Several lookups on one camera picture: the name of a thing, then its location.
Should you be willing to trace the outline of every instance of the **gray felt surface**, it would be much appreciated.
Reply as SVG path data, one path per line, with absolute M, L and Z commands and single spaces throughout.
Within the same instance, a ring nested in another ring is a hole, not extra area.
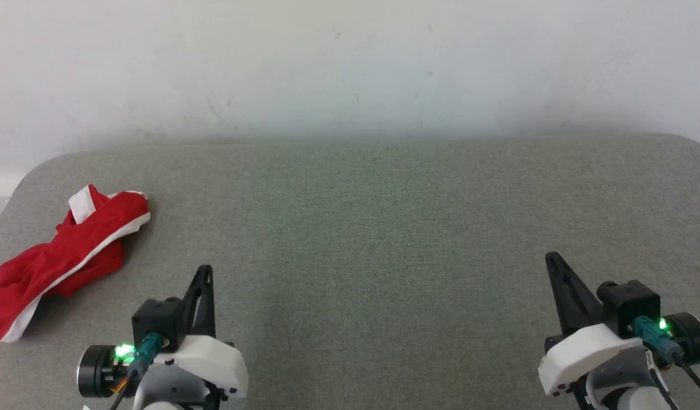
M 82 351 L 129 341 L 142 301 L 183 295 L 202 263 L 251 377 L 231 408 L 576 408 L 537 379 L 559 330 L 549 250 L 594 289 L 638 278 L 700 317 L 700 145 L 681 137 L 68 155 L 15 192 L 0 264 L 50 240 L 88 182 L 147 192 L 153 220 L 119 272 L 0 342 L 0 409 L 109 407 L 77 394 Z M 665 377 L 700 408 L 685 374 Z

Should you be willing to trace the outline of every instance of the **wire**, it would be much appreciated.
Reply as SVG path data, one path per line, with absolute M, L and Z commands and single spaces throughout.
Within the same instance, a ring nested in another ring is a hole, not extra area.
M 678 410 L 678 407 L 676 407 L 675 402 L 673 402 L 673 399 L 671 399 L 671 393 L 668 392 L 668 390 L 664 387 L 661 380 L 656 375 L 656 371 L 650 368 L 649 374 L 651 374 L 651 378 L 654 379 L 654 384 L 656 384 L 656 387 L 658 388 L 661 395 L 664 397 L 666 403 L 669 405 L 669 407 L 671 407 L 671 410 Z
M 122 401 L 123 397 L 125 396 L 125 391 L 127 390 L 128 384 L 132 382 L 132 380 L 137 376 L 137 370 L 134 370 L 130 373 L 129 376 L 126 377 L 123 381 L 118 384 L 118 388 L 122 385 L 123 389 L 120 390 L 120 394 L 118 394 L 118 397 L 115 399 L 113 402 L 113 405 L 110 407 L 110 410 L 116 410 L 118 406 L 120 405 L 120 402 Z
M 686 371 L 686 374 L 688 374 L 688 376 L 691 377 L 691 379 L 694 381 L 694 384 L 696 384 L 697 387 L 699 387 L 699 390 L 700 390 L 700 378 L 699 378 L 699 376 L 697 376 L 697 374 L 694 373 L 693 370 L 691 370 L 691 368 L 689 367 L 689 365 L 687 365 L 687 364 L 683 361 L 683 359 L 681 359 L 681 355 L 680 355 L 679 353 L 674 353 L 674 354 L 673 354 L 673 360 L 675 360 L 675 361 L 676 361 L 676 364 L 679 365 L 681 368 L 683 368 L 684 371 Z
M 122 379 L 122 380 L 118 383 L 118 385 L 115 386 L 114 389 L 110 389 L 110 390 L 112 390 L 113 393 L 119 392 L 120 389 L 122 389 L 123 386 L 126 384 L 126 382 L 127 382 L 127 376 L 125 376 L 125 378 Z

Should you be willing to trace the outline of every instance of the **red cloth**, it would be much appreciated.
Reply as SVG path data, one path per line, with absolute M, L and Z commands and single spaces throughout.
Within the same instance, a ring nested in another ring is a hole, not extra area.
M 119 238 L 150 220 L 138 192 L 108 198 L 90 184 L 69 200 L 70 211 L 48 244 L 38 244 L 0 266 L 0 340 L 13 342 L 43 295 L 71 296 L 122 266 Z

